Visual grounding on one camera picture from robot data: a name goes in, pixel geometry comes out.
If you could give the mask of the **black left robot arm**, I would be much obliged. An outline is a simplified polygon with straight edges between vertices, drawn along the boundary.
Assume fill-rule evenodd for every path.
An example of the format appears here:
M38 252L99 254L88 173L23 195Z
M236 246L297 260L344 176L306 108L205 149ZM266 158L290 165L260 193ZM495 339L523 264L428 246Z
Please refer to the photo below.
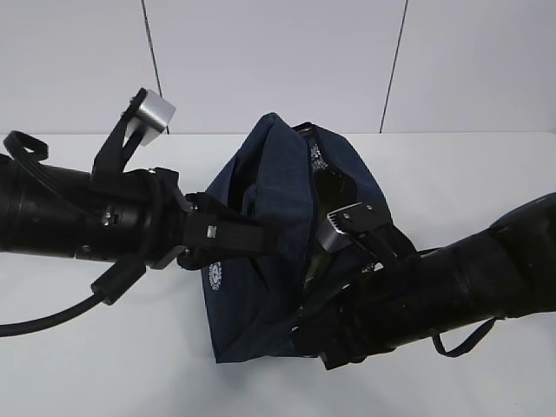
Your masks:
M47 167L69 194L89 206L84 214L1 157L1 250L26 255L115 262L136 254L154 235L143 259L164 269L178 259L188 270L215 261L271 255L277 227L228 208L207 193L184 195L170 169L122 174L110 191L87 172Z

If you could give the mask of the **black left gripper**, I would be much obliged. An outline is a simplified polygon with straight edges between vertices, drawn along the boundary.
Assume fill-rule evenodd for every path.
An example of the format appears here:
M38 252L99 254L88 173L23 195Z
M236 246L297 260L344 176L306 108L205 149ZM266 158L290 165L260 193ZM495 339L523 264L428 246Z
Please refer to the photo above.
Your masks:
M276 251L276 227L242 215L208 193L184 198L179 174L171 169L122 173L101 197L100 261L136 255L148 267L164 269L177 257L181 268L195 271L217 262L216 251L225 255ZM194 249L185 249L182 242Z

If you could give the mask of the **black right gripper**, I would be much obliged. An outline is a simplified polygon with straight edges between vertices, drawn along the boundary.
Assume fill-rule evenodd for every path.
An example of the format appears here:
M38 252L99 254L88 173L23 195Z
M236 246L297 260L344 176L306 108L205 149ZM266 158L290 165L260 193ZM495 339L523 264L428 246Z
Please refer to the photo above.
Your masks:
M349 283L315 313L300 317L290 332L297 354L318 357L327 370L332 370L391 352L370 335L355 313L360 289L359 283Z

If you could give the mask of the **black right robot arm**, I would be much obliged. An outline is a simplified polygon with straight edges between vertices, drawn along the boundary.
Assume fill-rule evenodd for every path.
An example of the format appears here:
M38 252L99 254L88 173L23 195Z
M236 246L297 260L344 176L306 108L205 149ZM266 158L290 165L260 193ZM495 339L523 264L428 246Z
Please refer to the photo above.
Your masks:
M470 352L498 321L555 309L555 196L503 215L484 230L426 253L369 202L328 216L333 250L357 264L290 337L328 369L429 339L448 358Z

